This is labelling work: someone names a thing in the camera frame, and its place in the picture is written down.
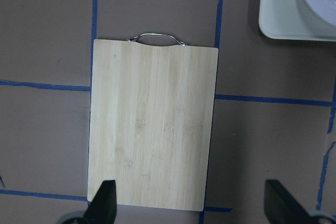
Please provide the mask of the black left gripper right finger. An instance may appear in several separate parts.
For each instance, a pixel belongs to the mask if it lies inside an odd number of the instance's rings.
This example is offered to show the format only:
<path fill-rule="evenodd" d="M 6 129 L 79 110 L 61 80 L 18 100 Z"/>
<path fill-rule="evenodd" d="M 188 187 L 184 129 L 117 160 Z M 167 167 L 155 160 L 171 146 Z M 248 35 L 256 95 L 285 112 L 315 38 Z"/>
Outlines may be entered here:
<path fill-rule="evenodd" d="M 264 213 L 269 223 L 315 223 L 307 211 L 276 179 L 267 179 L 264 189 Z"/>

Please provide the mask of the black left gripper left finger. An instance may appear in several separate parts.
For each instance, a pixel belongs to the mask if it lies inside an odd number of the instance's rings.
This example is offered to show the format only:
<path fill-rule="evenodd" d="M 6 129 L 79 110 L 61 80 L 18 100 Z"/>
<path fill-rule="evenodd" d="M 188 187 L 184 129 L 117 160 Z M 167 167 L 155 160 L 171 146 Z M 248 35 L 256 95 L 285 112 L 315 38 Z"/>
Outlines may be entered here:
<path fill-rule="evenodd" d="M 86 223 L 114 224 L 117 216 L 117 191 L 115 180 L 104 180 L 86 210 Z"/>

